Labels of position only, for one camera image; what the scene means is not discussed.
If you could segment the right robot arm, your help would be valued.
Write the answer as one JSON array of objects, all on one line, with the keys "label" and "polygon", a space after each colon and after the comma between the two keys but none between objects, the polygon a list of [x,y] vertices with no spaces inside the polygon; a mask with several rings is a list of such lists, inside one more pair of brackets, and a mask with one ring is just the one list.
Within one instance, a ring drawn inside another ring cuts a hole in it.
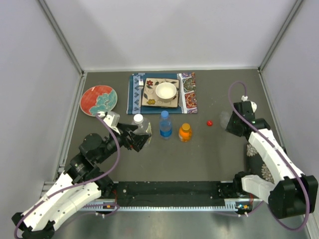
[{"label": "right robot arm", "polygon": [[317,179],[302,172],[276,141],[269,124],[256,119],[257,105],[242,97],[233,104],[226,131],[247,139],[268,167],[273,181],[244,173],[232,185],[238,197],[251,193],[268,204],[277,219],[311,214],[315,210],[318,192]]}]

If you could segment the clear plastic bottle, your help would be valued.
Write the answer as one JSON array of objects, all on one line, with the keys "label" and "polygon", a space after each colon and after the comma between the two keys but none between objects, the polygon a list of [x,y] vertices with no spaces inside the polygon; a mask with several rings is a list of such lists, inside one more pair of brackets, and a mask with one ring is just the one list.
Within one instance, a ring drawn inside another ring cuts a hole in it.
[{"label": "clear plastic bottle", "polygon": [[231,113],[230,112],[226,112],[226,111],[222,111],[219,115],[219,122],[220,122],[220,126],[222,129],[226,130],[228,123],[230,121],[231,118]]}]

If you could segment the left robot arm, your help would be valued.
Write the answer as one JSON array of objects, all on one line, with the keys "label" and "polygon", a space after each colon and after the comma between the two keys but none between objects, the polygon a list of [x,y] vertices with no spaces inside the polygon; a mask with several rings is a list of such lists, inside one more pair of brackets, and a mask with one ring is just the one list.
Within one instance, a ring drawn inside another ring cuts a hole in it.
[{"label": "left robot arm", "polygon": [[110,136],[102,138],[97,133],[87,135],[79,146],[80,152],[72,158],[54,185],[40,200],[25,212],[15,213],[12,221],[15,230],[21,230],[23,239],[50,239],[75,213],[88,203],[109,197],[113,181],[100,170],[99,164],[124,146],[139,152],[148,139],[149,132],[137,133],[137,125],[117,125],[109,129]]}]

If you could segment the clear bottle white cap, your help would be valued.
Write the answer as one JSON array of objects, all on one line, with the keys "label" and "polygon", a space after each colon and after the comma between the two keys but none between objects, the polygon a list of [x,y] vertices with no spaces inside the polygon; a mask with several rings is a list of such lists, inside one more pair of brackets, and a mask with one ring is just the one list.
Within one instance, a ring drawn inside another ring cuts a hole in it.
[{"label": "clear bottle white cap", "polygon": [[136,114],[134,115],[132,124],[138,126],[138,129],[134,131],[135,134],[147,133],[150,135],[146,143],[144,144],[144,147],[148,146],[152,138],[152,126],[150,121],[142,114]]}]

